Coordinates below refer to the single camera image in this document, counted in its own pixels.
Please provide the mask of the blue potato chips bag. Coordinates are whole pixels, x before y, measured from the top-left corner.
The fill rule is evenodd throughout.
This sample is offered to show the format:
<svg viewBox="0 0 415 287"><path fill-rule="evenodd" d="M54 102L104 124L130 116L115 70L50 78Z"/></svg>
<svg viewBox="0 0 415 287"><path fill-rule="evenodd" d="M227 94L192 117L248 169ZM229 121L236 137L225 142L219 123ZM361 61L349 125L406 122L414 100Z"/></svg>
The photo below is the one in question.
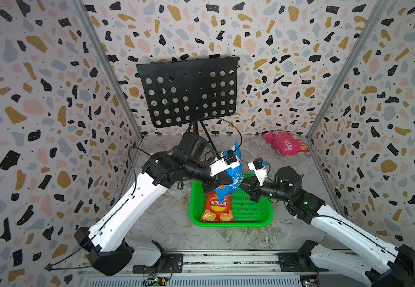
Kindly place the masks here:
<svg viewBox="0 0 415 287"><path fill-rule="evenodd" d="M238 142L235 142L234 146L232 146L228 151L222 154L223 156L226 156L228 152L233 151L236 157L236 161L233 162L234 167L230 167L227 170L220 173L223 179L229 179L231 181L231 183L229 184L221 184L220 186L216 187L216 193L220 203L225 201L227 196L231 195L233 192L237 190L244 178L242 154L239 146L240 144Z"/></svg>

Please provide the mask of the red potato chips bag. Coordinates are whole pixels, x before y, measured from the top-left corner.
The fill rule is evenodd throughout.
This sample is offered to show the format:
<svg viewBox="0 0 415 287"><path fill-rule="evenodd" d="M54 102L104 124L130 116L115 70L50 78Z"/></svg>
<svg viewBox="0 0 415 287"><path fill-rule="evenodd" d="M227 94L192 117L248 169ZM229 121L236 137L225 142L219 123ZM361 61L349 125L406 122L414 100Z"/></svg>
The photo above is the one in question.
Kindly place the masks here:
<svg viewBox="0 0 415 287"><path fill-rule="evenodd" d="M220 201L216 191L205 195L203 213L200 217L201 222L234 222L232 211L232 196L229 194Z"/></svg>

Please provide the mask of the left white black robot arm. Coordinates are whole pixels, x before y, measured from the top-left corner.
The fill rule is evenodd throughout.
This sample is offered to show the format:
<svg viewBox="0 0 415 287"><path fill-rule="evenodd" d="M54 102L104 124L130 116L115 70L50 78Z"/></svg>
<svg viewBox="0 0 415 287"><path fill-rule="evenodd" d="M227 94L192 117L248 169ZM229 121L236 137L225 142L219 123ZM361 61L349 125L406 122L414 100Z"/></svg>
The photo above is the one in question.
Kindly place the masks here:
<svg viewBox="0 0 415 287"><path fill-rule="evenodd" d="M125 237L151 204L173 184L194 179L212 191L232 183L226 171L240 166L235 150L229 149L202 161L205 148L214 152L212 144L200 135L183 134L180 143L171 150L150 156L135 176L134 184L101 220L76 231L75 239L87 251L93 269L113 276L129 264L157 269L165 265L167 253L157 241L139 245L127 242Z"/></svg>

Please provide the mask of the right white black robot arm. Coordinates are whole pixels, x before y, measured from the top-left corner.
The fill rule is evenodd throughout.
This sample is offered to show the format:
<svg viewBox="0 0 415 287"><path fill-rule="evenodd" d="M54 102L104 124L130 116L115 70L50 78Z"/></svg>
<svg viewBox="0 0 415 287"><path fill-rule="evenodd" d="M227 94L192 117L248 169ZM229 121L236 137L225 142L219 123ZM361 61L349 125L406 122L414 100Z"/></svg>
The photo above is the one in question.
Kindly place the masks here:
<svg viewBox="0 0 415 287"><path fill-rule="evenodd" d="M303 269L327 269L368 287L415 287L415 250L381 240L345 219L322 199L305 191L302 175L291 167L281 167L272 180L263 169L254 172L255 176L240 184L251 201L258 202L263 197L278 200L292 216L353 251L347 254L306 240L297 252Z"/></svg>

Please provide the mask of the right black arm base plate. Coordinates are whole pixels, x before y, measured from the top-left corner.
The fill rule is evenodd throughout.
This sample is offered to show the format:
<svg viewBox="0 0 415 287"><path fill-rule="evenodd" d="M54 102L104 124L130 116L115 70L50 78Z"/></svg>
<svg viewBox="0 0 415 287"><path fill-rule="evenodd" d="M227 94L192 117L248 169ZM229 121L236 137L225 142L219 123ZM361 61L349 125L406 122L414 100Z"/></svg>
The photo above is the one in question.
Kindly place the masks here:
<svg viewBox="0 0 415 287"><path fill-rule="evenodd" d="M320 269L316 267L308 256L303 256L297 252L281 252L277 254L278 263L281 272L327 272L327 269Z"/></svg>

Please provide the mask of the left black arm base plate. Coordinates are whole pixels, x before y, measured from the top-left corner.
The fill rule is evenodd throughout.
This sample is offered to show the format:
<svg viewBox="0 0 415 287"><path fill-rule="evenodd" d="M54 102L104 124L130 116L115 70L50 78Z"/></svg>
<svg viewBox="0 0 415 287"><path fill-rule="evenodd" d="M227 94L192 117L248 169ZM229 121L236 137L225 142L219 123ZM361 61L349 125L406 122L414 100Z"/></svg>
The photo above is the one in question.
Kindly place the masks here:
<svg viewBox="0 0 415 287"><path fill-rule="evenodd" d="M151 267L145 265L135 265L133 267L133 274L149 274L149 273L182 273L183 268L183 253L169 253L162 255L160 259Z"/></svg>

